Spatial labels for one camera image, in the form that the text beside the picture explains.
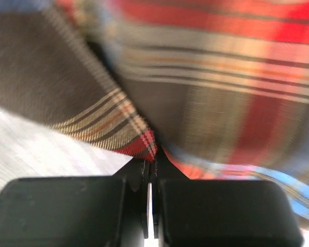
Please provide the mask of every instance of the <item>plaid fabric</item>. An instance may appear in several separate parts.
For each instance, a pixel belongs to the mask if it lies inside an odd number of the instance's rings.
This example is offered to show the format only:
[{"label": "plaid fabric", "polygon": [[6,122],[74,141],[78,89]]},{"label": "plaid fabric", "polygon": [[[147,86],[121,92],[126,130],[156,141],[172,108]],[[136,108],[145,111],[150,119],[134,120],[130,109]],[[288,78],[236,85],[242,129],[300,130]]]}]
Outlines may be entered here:
[{"label": "plaid fabric", "polygon": [[192,179],[267,179],[309,228],[309,1],[58,0]]},{"label": "plaid fabric", "polygon": [[50,0],[0,0],[0,106],[96,147],[153,160],[153,133]]}]

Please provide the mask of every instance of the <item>black plastic object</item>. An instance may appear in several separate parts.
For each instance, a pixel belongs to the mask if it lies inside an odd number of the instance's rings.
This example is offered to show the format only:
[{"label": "black plastic object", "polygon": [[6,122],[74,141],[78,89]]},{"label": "black plastic object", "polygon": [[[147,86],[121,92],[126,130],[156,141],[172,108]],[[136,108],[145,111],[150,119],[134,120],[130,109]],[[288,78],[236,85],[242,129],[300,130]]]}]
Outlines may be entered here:
[{"label": "black plastic object", "polygon": [[164,179],[189,180],[176,166],[167,158],[163,149],[159,148],[155,161],[151,164],[150,181],[152,185],[152,217],[154,238],[159,236],[159,216],[160,216],[160,187],[159,181]]},{"label": "black plastic object", "polygon": [[122,178],[15,180],[0,194],[0,247],[142,247],[139,208]]},{"label": "black plastic object", "polygon": [[267,181],[160,182],[162,247],[300,247],[282,189]]},{"label": "black plastic object", "polygon": [[133,158],[113,176],[125,178],[135,192],[135,206],[140,212],[144,238],[147,239],[149,237],[150,163]]}]

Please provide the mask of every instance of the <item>white stripe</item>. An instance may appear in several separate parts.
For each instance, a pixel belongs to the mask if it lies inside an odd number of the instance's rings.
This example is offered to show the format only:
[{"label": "white stripe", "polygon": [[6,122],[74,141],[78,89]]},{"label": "white stripe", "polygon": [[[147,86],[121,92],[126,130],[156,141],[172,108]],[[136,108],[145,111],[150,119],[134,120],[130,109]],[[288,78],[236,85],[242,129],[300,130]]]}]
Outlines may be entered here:
[{"label": "white stripe", "polygon": [[164,69],[164,68],[140,68],[134,66],[121,66],[124,72],[137,74],[138,76],[150,76],[150,75],[160,75],[160,76],[181,76],[181,77],[192,77],[201,80],[217,81],[232,83],[241,86],[250,86],[259,89],[275,90],[282,93],[295,93],[299,95],[309,96],[309,89],[295,85],[284,85],[277,84],[267,81],[259,81],[253,79],[238,78],[228,75],[218,75],[210,74],[204,72],[193,72],[183,69]]},{"label": "white stripe", "polygon": [[173,78],[160,79],[160,78],[149,78],[149,77],[144,77],[144,76],[133,76],[133,75],[127,75],[127,74],[125,74],[125,78],[130,79],[130,80],[142,81],[144,83],[164,82],[164,83],[174,83],[174,84],[186,84],[186,85],[192,85],[192,86],[211,87],[214,89],[230,90],[234,92],[242,92],[242,93],[249,93],[249,94],[255,94],[255,95],[263,95],[263,96],[272,97],[272,98],[279,98],[279,99],[285,99],[285,100],[309,104],[309,99],[300,98],[297,96],[262,92],[256,89],[245,89],[245,88],[235,87],[233,85],[222,85],[216,82],[201,82],[201,81],[180,80],[180,79],[173,79]]},{"label": "white stripe", "polygon": [[[309,45],[272,42],[253,38],[236,37],[227,34],[209,33],[187,28],[166,26],[136,25],[119,22],[119,39],[132,45],[173,46],[191,49],[203,49],[262,59],[290,61],[291,52],[294,60],[309,63]],[[277,52],[269,49],[278,46]]]},{"label": "white stripe", "polygon": [[[164,60],[172,59],[173,61],[161,61],[161,59]],[[309,74],[309,69],[293,68],[281,65],[270,65],[252,61],[243,61],[235,58],[216,57],[212,55],[202,55],[202,54],[191,54],[188,52],[181,52],[181,51],[163,52],[154,50],[145,51],[139,49],[128,49],[125,51],[125,57],[120,60],[119,65],[125,63],[127,64],[129,60],[134,63],[136,62],[140,65],[167,65],[167,66],[185,66],[191,68],[203,68],[203,69],[216,70],[219,72],[242,74],[246,76],[261,76],[268,79],[297,82],[309,85],[309,80],[293,78],[288,76],[288,75],[291,76],[296,75],[302,77]],[[268,70],[269,73],[266,74],[262,73],[261,70]],[[285,75],[275,75],[274,73],[284,73]]]}]

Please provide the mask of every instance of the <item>brown plaid fabric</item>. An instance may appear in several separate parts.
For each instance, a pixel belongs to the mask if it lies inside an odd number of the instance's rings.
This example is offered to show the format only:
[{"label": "brown plaid fabric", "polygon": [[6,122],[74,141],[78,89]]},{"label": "brown plaid fabric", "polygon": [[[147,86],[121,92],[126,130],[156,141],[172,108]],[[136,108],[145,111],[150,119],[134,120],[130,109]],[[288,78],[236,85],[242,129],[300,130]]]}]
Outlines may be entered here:
[{"label": "brown plaid fabric", "polygon": [[52,1],[0,1],[0,106],[99,148],[156,153],[147,124]]}]

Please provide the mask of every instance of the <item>gray carpet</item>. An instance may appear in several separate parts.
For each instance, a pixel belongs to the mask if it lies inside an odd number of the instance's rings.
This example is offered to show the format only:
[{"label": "gray carpet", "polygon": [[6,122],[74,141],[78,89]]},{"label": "gray carpet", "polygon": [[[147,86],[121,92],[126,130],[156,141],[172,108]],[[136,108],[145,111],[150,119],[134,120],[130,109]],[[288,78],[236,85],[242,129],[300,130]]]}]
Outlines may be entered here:
[{"label": "gray carpet", "polygon": [[111,175],[130,159],[0,109],[0,190],[23,177]]}]

